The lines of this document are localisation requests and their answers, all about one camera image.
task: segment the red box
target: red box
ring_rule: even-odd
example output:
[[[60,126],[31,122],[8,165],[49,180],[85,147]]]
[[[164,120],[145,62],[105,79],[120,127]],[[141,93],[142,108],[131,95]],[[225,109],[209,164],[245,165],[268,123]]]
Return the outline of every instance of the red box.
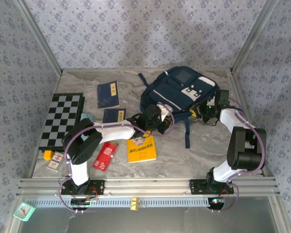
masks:
[[[93,164],[93,167],[102,171],[106,171],[117,151],[118,146],[119,144],[113,141],[105,142]]]

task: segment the floral wallpaper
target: floral wallpaper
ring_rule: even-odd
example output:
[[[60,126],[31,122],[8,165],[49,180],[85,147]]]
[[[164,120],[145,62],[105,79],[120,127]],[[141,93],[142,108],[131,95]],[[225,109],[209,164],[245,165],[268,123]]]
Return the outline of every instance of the floral wallpaper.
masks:
[[[265,0],[25,0],[62,68],[231,67]]]
[[[0,1],[0,233],[28,175],[57,75],[12,0]]]
[[[291,220],[291,0],[280,0],[238,78]]]

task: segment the navy book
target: navy book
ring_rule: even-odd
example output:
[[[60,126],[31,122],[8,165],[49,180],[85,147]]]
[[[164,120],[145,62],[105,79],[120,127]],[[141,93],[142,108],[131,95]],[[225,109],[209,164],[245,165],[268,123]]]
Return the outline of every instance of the navy book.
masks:
[[[125,119],[126,108],[105,109],[102,123],[120,122]]]
[[[97,86],[98,109],[113,108],[120,105],[117,81]]]

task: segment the aluminum rail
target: aluminum rail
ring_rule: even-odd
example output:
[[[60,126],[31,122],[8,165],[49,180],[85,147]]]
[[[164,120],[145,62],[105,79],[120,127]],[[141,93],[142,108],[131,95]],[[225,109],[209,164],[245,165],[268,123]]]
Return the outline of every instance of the aluminum rail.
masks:
[[[105,180],[104,194],[99,196],[99,198],[217,196],[212,194],[192,195],[189,186],[190,179],[192,178],[106,178],[96,180]],[[23,197],[56,196],[58,195],[58,180],[59,178],[22,179],[20,180],[16,195]],[[262,175],[242,176],[235,178],[233,182],[239,187],[241,197],[269,197],[279,195],[274,177],[263,177]]]

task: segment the robotic arm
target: robotic arm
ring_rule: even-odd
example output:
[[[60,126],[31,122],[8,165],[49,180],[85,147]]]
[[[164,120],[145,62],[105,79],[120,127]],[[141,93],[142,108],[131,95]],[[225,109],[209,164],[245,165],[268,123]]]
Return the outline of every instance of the robotic arm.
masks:
[[[205,101],[196,106],[194,112],[204,122],[217,118],[231,132],[231,139],[226,160],[218,167],[210,169],[205,180],[195,180],[195,183],[191,181],[191,190],[192,186],[195,186],[200,194],[220,194],[222,189],[228,187],[227,181],[244,171],[253,171],[264,166],[265,160],[262,166],[260,164],[262,150],[265,152],[266,131],[249,124],[238,108],[229,105],[227,90],[218,92],[214,101]],[[263,148],[252,128],[259,134]]]
[[[158,103],[149,106],[144,114],[136,114],[121,122],[92,123],[89,119],[80,121],[62,140],[66,150],[69,142],[75,138],[68,148],[67,159],[70,161],[70,175],[77,193],[83,194],[87,189],[89,184],[87,160],[93,155],[99,144],[143,136],[144,133],[138,129],[143,131],[158,130],[160,133],[165,133],[171,123],[170,118],[167,117],[171,111],[171,107]],[[85,140],[81,137],[80,132],[82,131],[84,131],[83,135],[87,136]]]

